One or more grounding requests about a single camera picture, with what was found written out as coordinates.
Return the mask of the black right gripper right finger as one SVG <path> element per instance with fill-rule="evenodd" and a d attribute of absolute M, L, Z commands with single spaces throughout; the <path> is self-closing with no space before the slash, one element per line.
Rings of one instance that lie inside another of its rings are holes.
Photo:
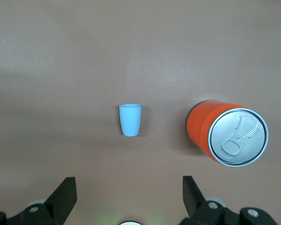
<path fill-rule="evenodd" d="M 183 176 L 183 202 L 188 217 L 181 225 L 276 225 L 264 210 L 245 207 L 234 213 L 215 200 L 206 200 L 192 176 Z"/>

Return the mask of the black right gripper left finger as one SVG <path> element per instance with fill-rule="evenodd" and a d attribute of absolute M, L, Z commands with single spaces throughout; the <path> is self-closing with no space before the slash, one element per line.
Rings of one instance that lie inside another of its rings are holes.
<path fill-rule="evenodd" d="M 44 203 L 32 204 L 10 218 L 0 211 L 0 225 L 63 225 L 76 202 L 75 177 L 67 177 Z"/>

